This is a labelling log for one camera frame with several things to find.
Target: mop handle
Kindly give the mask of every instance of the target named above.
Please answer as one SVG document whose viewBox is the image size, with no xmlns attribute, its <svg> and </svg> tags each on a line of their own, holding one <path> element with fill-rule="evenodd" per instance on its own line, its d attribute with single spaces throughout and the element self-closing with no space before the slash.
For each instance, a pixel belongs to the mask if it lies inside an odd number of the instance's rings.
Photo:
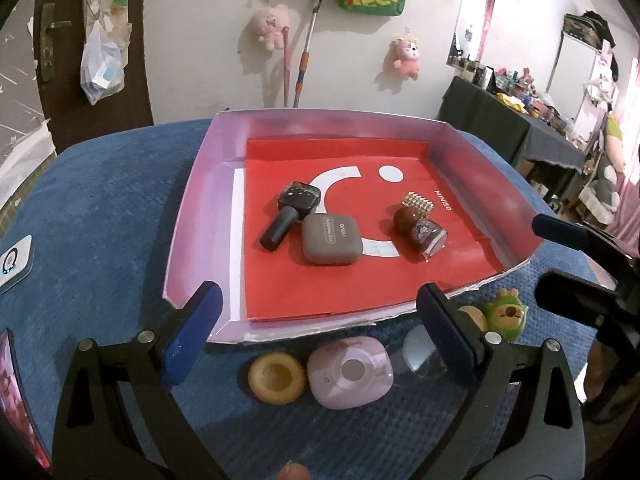
<svg viewBox="0 0 640 480">
<path fill-rule="evenodd" d="M 316 26 L 316 18 L 318 17 L 318 10 L 320 10 L 321 4 L 322 0 L 315 0 L 314 10 L 311 13 L 311 23 L 309 23 L 309 30 L 306 33 L 305 50 L 302 53 L 302 57 L 300 58 L 300 71 L 298 72 L 298 81 L 296 82 L 296 96 L 293 100 L 294 108 L 298 108 L 298 104 L 300 102 L 302 83 L 305 79 L 306 67 L 309 63 L 309 45 L 311 44 L 311 35 L 313 34 L 314 27 Z"/>
<path fill-rule="evenodd" d="M 283 68 L 283 87 L 284 87 L 284 107 L 289 107 L 289 81 L 291 74 L 291 59 L 289 57 L 289 27 L 282 29 L 282 39 L 284 40 L 284 68 Z"/>
</svg>

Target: pink compact case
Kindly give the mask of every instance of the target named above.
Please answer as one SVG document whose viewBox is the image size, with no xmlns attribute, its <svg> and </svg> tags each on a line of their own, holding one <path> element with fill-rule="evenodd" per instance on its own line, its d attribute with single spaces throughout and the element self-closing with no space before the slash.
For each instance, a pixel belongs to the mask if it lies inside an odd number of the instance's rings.
<svg viewBox="0 0 640 480">
<path fill-rule="evenodd" d="M 317 348 L 306 373 L 316 400 L 330 410 L 344 410 L 383 397 L 393 385 L 391 361 L 380 341 L 359 336 Z"/>
</svg>

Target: door handle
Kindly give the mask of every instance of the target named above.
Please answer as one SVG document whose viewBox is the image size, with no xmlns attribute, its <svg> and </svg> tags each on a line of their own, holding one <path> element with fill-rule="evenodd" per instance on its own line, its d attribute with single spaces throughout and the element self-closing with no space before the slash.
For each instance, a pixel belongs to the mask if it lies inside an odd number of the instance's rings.
<svg viewBox="0 0 640 480">
<path fill-rule="evenodd" d="M 56 4 L 44 4 L 42 6 L 42 16 L 40 18 L 40 77 L 46 83 L 54 75 L 53 56 L 53 35 L 50 33 L 54 28 L 71 26 L 71 22 L 56 22 L 54 12 Z"/>
</svg>

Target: white device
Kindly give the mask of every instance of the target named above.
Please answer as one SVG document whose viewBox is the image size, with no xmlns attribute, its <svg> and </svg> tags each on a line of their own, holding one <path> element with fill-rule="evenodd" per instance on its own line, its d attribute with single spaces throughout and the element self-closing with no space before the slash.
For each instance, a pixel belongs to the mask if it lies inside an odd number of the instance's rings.
<svg viewBox="0 0 640 480">
<path fill-rule="evenodd" d="M 18 283 L 33 268 L 31 235 L 25 236 L 0 256 L 0 294 Z"/>
<path fill-rule="evenodd" d="M 311 393 L 330 410 L 378 400 L 393 385 L 391 361 L 380 341 L 348 337 L 317 348 L 306 363 Z"/>
</svg>

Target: poster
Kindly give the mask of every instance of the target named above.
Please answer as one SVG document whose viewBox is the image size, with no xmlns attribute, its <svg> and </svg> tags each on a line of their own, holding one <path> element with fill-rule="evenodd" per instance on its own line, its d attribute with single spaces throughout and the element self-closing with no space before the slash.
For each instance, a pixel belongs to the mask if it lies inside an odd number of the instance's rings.
<svg viewBox="0 0 640 480">
<path fill-rule="evenodd" d="M 0 408 L 4 413 L 4 418 L 14 428 L 24 447 L 43 468 L 48 469 L 50 466 L 49 458 L 33 429 L 31 418 L 22 400 L 8 329 L 0 333 Z"/>
</svg>

